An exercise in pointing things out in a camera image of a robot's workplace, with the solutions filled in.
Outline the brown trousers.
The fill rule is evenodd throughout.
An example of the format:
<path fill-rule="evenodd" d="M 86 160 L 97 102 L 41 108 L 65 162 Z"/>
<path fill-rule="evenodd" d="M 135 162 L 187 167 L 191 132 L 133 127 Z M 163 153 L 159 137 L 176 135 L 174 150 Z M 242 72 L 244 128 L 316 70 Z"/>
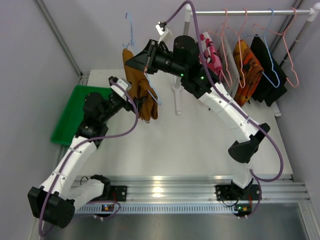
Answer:
<path fill-rule="evenodd" d="M 131 88 L 128 91 L 131 98 L 144 98 L 144 103 L 139 109 L 139 118 L 146 123 L 149 123 L 151 119 L 158 119 L 158 96 L 155 90 L 150 86 L 147 76 L 132 67 L 126 66 L 126 61 L 133 57 L 133 53 L 124 48 L 122 50 L 122 60 L 125 72 L 126 80 L 131 84 Z"/>

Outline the light blue wire hanger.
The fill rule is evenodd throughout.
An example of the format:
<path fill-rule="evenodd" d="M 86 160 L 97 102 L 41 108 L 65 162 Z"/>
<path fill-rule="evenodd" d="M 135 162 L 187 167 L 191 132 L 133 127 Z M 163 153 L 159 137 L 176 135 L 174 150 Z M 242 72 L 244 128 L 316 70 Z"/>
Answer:
<path fill-rule="evenodd" d="M 130 41 L 128 43 L 124 43 L 122 46 L 125 49 L 128 49 L 130 47 L 133 50 L 133 53 L 137 54 L 138 53 L 138 49 L 136 48 L 136 44 L 135 44 L 134 23 L 133 23 L 132 15 L 131 15 L 130 12 L 126 12 L 125 13 L 125 19 L 128 19 L 128 21 L 129 21 Z M 151 94 L 151 96 L 155 100 L 155 102 L 159 106 L 161 106 L 162 105 L 162 101 L 159 98 L 159 95 L 158 95 L 157 91 L 152 86 L 150 78 L 149 78 L 149 75 L 147 73 L 145 73 L 144 76 L 146 77 L 147 82 L 149 83 L 149 86 L 154 91 L 154 94 L 150 90 L 148 90 L 148 93 Z"/>

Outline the pink camouflage trousers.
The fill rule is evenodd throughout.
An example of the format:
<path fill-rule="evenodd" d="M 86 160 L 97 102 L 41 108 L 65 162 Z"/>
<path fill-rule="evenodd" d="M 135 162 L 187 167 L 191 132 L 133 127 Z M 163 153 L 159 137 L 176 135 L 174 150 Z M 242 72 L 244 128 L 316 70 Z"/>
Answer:
<path fill-rule="evenodd" d="M 222 62 L 208 32 L 203 32 L 200 34 L 200 42 L 208 69 L 217 75 L 218 79 L 221 81 L 223 79 Z"/>

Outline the grey trousers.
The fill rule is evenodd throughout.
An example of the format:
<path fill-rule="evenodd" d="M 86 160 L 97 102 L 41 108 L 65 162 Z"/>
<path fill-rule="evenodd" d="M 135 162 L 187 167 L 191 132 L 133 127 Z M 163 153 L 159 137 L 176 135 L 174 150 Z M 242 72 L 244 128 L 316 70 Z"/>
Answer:
<path fill-rule="evenodd" d="M 217 50 L 218 56 L 222 63 L 223 78 L 222 83 L 228 94 L 234 98 L 239 86 L 240 75 L 233 56 L 233 51 L 229 42 L 224 35 L 222 43 Z"/>

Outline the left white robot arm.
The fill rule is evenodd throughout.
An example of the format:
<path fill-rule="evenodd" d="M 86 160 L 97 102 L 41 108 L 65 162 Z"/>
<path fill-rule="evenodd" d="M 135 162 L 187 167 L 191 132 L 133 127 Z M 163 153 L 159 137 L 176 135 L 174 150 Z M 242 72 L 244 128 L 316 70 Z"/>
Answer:
<path fill-rule="evenodd" d="M 95 174 L 75 189 L 72 185 L 84 163 L 106 136 L 107 121 L 121 109 L 137 115 L 146 100 L 145 96 L 130 98 L 114 90 L 108 98 L 99 92 L 91 92 L 85 97 L 83 120 L 69 149 L 47 180 L 40 187 L 32 187 L 27 194 L 35 218 L 63 229 L 75 212 L 87 203 L 116 200 L 110 179 L 103 175 Z"/>

